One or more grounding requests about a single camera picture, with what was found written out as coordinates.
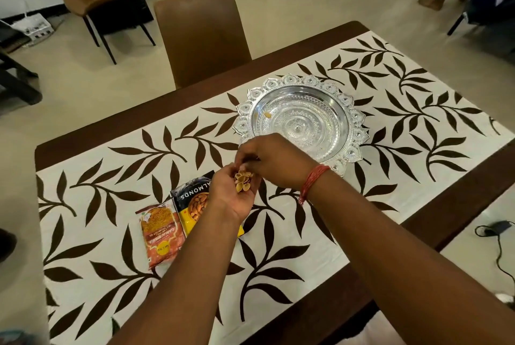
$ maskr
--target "silver plate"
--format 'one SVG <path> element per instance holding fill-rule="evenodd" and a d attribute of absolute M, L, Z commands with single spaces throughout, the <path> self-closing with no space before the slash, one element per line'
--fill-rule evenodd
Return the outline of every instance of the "silver plate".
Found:
<path fill-rule="evenodd" d="M 359 146 L 369 138 L 361 127 L 365 116 L 353 104 L 334 83 L 320 82 L 313 75 L 268 78 L 237 106 L 233 128 L 242 143 L 280 133 L 343 176 L 347 163 L 363 159 Z"/>

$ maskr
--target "beige tile floor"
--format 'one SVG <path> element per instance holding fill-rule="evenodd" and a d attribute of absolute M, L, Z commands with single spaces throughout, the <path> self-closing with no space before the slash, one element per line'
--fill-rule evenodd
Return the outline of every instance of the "beige tile floor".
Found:
<path fill-rule="evenodd" d="M 148 0 L 152 6 L 156 0 Z M 506 60 L 505 37 L 472 31 L 463 24 L 446 31 L 460 13 L 449 0 L 440 13 L 417 0 L 236 0 L 253 57 L 258 57 L 351 20 L 359 20 L 439 76 L 466 98 L 515 130 L 515 66 Z M 156 22 L 148 25 L 157 47 L 140 29 L 108 36 L 117 66 L 96 48 L 80 18 L 72 15 L 50 39 L 14 57 L 40 75 L 43 101 L 0 108 L 0 227 L 18 235 L 19 245 L 0 265 L 0 329 L 21 328 L 46 340 L 46 315 L 33 154 L 36 145 L 174 89 Z M 515 190 L 489 217 L 511 218 Z M 509 234 L 506 267 L 515 272 L 515 244 Z M 493 266 L 495 241 L 467 229 L 445 251 L 492 290 L 512 293 Z"/>

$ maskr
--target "red thread bracelet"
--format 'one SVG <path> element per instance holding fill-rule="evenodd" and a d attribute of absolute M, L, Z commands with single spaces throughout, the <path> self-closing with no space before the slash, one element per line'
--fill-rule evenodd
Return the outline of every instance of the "red thread bracelet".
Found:
<path fill-rule="evenodd" d="M 320 178 L 320 176 L 326 171 L 329 170 L 329 166 L 325 165 L 318 165 L 311 170 L 309 175 L 306 178 L 306 182 L 304 182 L 304 185 L 302 186 L 302 189 L 300 189 L 300 196 L 299 196 L 299 204 L 303 205 L 304 201 L 306 201 L 307 192 L 311 189 L 311 186 L 315 183 L 317 179 Z"/>

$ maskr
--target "person's right hand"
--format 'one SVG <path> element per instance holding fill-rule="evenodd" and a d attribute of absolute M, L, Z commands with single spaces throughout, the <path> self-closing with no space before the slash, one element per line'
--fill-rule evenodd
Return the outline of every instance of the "person's right hand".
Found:
<path fill-rule="evenodd" d="M 257 136 L 243 143 L 234 160 L 235 166 L 261 175 L 274 185 L 300 190 L 318 165 L 304 151 L 278 133 Z"/>

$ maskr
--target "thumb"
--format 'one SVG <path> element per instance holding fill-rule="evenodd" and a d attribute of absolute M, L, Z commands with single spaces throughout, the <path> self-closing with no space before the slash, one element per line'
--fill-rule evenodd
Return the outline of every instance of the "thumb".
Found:
<path fill-rule="evenodd" d="M 261 162 L 260 160 L 248 160 L 247 162 L 242 164 L 240 168 L 244 171 L 249 171 L 254 174 L 262 175 L 261 172 L 263 170 L 263 162 Z"/>

